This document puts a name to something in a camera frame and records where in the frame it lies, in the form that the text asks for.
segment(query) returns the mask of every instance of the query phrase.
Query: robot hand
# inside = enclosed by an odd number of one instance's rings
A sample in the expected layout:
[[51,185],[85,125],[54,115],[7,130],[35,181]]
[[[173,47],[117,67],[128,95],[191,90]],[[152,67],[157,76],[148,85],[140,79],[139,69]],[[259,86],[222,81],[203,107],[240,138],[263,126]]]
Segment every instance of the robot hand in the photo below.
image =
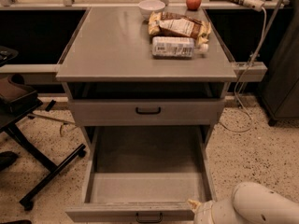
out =
[[194,224],[299,224],[299,204],[260,184],[238,184],[219,202],[189,200]]

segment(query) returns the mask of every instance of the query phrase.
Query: red apple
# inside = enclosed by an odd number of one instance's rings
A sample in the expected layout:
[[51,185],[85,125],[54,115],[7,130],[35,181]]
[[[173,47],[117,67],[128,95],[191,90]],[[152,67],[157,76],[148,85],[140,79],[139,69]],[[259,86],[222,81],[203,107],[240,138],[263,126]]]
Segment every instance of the red apple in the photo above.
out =
[[202,0],[186,0],[186,5],[189,10],[197,10],[202,3]]

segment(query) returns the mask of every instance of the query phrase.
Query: drawer handle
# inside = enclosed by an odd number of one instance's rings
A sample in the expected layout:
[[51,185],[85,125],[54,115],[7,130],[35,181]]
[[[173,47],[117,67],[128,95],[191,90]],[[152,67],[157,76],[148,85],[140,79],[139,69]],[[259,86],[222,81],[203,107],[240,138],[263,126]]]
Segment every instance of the drawer handle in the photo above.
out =
[[161,108],[139,108],[137,107],[135,109],[135,112],[138,115],[158,115],[161,113]]
[[163,219],[163,214],[160,213],[159,219],[157,219],[157,220],[140,220],[139,214],[136,213],[136,221],[138,223],[143,223],[143,224],[145,224],[145,223],[160,223],[160,222],[162,222],[162,219]]

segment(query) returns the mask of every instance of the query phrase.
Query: white bowl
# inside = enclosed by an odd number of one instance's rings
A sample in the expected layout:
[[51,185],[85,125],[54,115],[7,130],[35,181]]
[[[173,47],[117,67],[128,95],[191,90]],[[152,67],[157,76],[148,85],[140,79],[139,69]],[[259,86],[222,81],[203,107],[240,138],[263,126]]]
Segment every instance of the white bowl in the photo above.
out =
[[164,11],[165,3],[159,0],[144,0],[138,4],[141,15],[145,20],[150,18],[150,14],[154,12]]

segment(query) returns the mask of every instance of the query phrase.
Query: terrazzo floor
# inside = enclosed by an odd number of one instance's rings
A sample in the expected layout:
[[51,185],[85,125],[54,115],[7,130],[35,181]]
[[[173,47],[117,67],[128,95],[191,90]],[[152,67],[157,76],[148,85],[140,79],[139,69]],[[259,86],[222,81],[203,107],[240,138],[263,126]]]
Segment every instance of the terrazzo floor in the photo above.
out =
[[[242,99],[252,117],[252,128],[231,132],[216,125],[207,146],[210,173],[218,200],[230,196],[241,181],[254,181],[299,202],[299,120],[280,121],[269,127],[268,117],[254,96]],[[72,120],[68,110],[35,113]],[[235,130],[245,129],[249,117],[228,97],[221,123]],[[45,119],[22,119],[18,127],[37,148],[55,163],[62,161],[79,144],[86,144],[80,129]],[[24,211],[19,200],[48,171],[5,133],[0,134],[0,152],[11,150],[17,161],[0,173],[0,223],[29,219],[35,224],[73,223],[64,212],[80,202],[81,186],[89,156],[75,158],[54,180],[34,197],[32,211]]]

